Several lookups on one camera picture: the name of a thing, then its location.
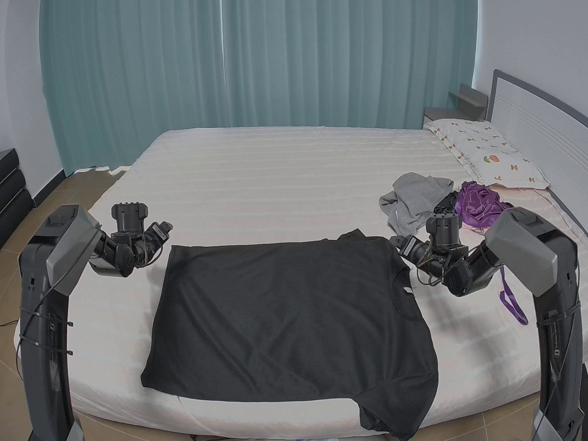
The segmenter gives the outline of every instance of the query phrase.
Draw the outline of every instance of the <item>tile floor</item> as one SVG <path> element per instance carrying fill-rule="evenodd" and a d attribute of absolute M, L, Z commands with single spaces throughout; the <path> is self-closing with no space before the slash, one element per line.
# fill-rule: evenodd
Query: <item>tile floor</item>
<path fill-rule="evenodd" d="M 18 254 L 49 213 L 61 204 L 76 203 L 90 209 L 96 200 L 120 178 L 106 171 L 77 173 L 67 178 L 34 209 L 20 224 L 0 250 L 0 323 L 19 318 L 20 275 Z M 24 441 L 31 425 L 28 419 L 22 382 L 16 373 L 15 351 L 12 344 L 14 326 L 0 327 L 0 441 Z M 413 438 L 416 441 L 527 441 L 531 437 L 533 409 L 539 395 L 533 394 L 518 401 L 477 415 L 423 428 Z M 178 433 L 111 422 L 78 413 L 86 441 L 189 441 Z"/>

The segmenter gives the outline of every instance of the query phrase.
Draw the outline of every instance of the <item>curtain fold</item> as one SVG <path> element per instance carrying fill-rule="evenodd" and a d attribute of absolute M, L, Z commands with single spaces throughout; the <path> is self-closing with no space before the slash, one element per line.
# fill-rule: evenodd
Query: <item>curtain fold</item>
<path fill-rule="evenodd" d="M 420 129 L 476 25 L 477 0 L 41 0 L 43 90 L 66 173 L 169 129 Z"/>

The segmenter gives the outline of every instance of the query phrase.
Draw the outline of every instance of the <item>black t-shirt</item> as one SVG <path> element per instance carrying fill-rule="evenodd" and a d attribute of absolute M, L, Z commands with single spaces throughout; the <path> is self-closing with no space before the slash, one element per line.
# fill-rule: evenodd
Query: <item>black t-shirt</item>
<path fill-rule="evenodd" d="M 173 246 L 143 386 L 214 401 L 350 398 L 366 429 L 412 437 L 437 357 L 389 240 Z"/>

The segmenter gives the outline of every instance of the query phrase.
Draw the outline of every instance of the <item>pillow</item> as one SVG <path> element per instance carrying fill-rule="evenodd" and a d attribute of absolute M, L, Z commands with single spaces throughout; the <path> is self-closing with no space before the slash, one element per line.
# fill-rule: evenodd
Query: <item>pillow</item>
<path fill-rule="evenodd" d="M 514 149 L 488 121 L 438 119 L 426 124 L 481 185 L 545 189 L 540 169 Z"/>

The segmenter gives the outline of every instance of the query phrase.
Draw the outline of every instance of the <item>white bed sheet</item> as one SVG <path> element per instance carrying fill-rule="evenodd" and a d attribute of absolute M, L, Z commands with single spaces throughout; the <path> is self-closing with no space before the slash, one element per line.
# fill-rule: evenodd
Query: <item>white bed sheet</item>
<path fill-rule="evenodd" d="M 360 228 L 392 235 L 378 197 L 409 171 L 471 180 L 429 131 L 358 128 L 224 128 L 161 135 L 91 213 L 114 232 L 111 206 L 140 201 L 147 223 L 174 225 L 163 257 L 129 278 L 87 267 L 70 297 L 70 390 L 74 408 L 164 430 L 255 438 L 325 438 L 375 434 L 359 423 L 350 399 L 280 403 L 196 401 L 145 389 L 153 316 L 172 244 L 228 245 L 336 239 Z M 532 190 L 505 190 L 506 201 L 535 210 L 576 238 L 560 211 Z M 421 238 L 426 238 L 424 228 Z M 462 231 L 475 246 L 481 236 Z M 588 264 L 587 242 L 579 243 Z M 529 317 L 521 326 L 499 300 L 500 278 L 455 298 L 411 277 L 439 360 L 439 388 L 423 426 L 477 413 L 539 390 L 539 343 L 531 294 L 507 270 Z M 585 286 L 580 299 L 588 301 Z M 584 318 L 584 358 L 588 327 Z"/>

